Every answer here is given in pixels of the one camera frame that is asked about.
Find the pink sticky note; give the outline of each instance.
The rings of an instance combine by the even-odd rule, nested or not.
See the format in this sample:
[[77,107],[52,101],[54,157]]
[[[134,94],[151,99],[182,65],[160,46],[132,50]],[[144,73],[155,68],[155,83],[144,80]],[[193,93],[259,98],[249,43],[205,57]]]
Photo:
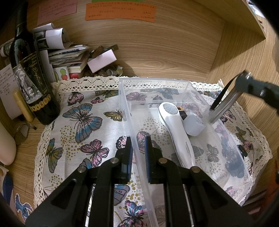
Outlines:
[[99,55],[98,57],[90,60],[89,62],[87,62],[90,70],[94,73],[98,70],[100,70],[101,68],[109,65],[110,63],[113,63],[114,61],[116,61],[116,57],[113,53],[112,50],[106,51],[105,53]]
[[76,13],[77,0],[49,0],[39,6],[37,25]]

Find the orange sticky note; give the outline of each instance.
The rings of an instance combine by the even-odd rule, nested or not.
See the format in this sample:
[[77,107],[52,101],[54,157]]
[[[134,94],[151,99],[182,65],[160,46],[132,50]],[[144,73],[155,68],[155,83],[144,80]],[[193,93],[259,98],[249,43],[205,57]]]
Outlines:
[[154,22],[156,8],[148,3],[127,1],[87,3],[85,20],[127,18]]
[[37,25],[76,13],[77,0],[49,0],[39,6]]

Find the metal bolt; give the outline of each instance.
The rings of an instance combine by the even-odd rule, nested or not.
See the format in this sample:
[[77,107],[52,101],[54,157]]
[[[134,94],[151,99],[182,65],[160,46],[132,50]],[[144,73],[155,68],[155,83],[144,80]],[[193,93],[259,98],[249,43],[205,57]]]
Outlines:
[[191,170],[195,173],[198,173],[201,169],[198,166],[193,166]]
[[118,158],[111,158],[110,162],[115,164],[115,163],[119,162],[119,159]]
[[264,90],[261,90],[260,97],[264,96],[264,94],[265,94]]
[[246,79],[249,79],[249,77],[251,76],[251,72],[249,72],[247,75],[246,75]]
[[159,158],[159,162],[161,163],[161,164],[165,164],[165,163],[167,163],[167,159],[166,158]]
[[84,172],[85,170],[86,170],[86,167],[83,165],[78,167],[79,172]]

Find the wine bottle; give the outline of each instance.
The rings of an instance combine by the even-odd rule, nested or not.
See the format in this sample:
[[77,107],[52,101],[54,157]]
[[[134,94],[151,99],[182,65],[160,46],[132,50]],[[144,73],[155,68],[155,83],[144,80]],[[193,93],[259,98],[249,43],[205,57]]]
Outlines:
[[25,2],[17,12],[9,58],[25,101],[38,120],[47,125],[58,117],[60,106],[45,76],[36,39],[27,30],[27,7]]

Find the pink box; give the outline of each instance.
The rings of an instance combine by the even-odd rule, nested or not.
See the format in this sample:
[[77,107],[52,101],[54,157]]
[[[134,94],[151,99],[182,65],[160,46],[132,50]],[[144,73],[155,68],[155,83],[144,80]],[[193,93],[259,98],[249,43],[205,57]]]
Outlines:
[[101,68],[109,65],[110,63],[113,63],[114,61],[116,61],[116,57],[115,57],[113,51],[108,50],[107,52],[90,60],[89,62],[87,62],[87,64],[88,64],[90,70],[94,73],[94,72],[100,70]]

